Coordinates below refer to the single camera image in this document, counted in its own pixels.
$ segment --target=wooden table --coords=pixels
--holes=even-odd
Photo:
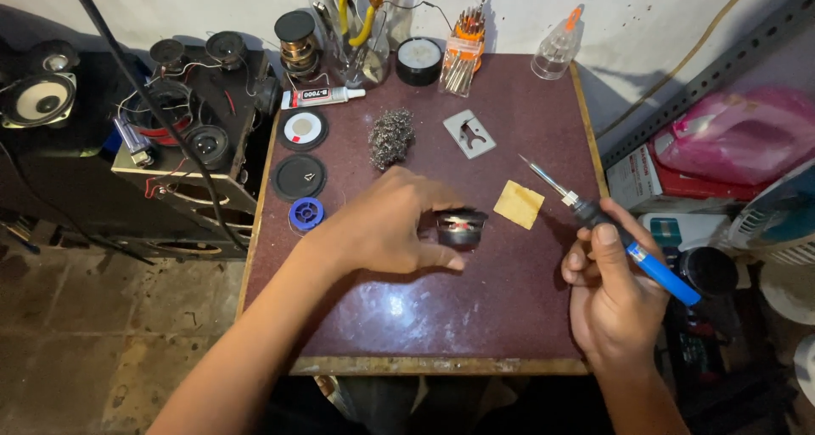
[[[416,143],[405,166],[445,181],[469,204],[489,212],[490,219],[479,249],[465,256],[463,274],[354,274],[353,288],[311,319],[290,373],[587,373],[571,339],[569,293],[559,270],[577,225],[555,192],[516,153],[534,159],[581,197],[597,198],[608,190],[575,65],[570,75],[547,81],[531,73],[530,59],[485,55],[466,99],[439,94],[435,85],[409,87],[393,75],[364,98],[318,108],[329,121],[329,137],[311,154],[328,170],[318,198],[329,215],[379,176],[368,161],[372,122],[388,109],[406,107],[414,113]],[[444,118],[464,109],[474,111],[497,143],[472,160],[442,125]],[[272,167],[291,154],[275,142],[277,121],[238,316],[300,240],[289,227],[290,205],[267,184]],[[547,197],[532,230],[492,212],[507,180]]]

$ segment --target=glue tube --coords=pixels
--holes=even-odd
[[[350,90],[347,87],[288,91],[283,93],[283,102],[280,103],[280,109],[336,104],[338,102],[348,102],[352,97],[361,96],[365,96],[365,90]]]

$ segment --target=hand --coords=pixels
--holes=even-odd
[[[654,238],[613,199],[600,201],[663,263]],[[571,329],[592,367],[653,367],[654,345],[670,295],[628,258],[613,225],[577,232],[561,272],[571,284]]]
[[[336,255],[342,274],[359,268],[402,274],[425,266],[462,270],[464,260],[456,251],[419,242],[416,231],[422,212],[463,205],[441,182],[393,167],[302,243]]]

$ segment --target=cardboard box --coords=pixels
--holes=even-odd
[[[769,185],[752,187],[688,177],[654,160],[647,144],[606,171],[611,198],[628,211],[725,214]]]

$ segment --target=blue spool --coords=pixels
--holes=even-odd
[[[324,218],[325,209],[316,198],[300,198],[289,210],[289,221],[300,231],[314,229]]]

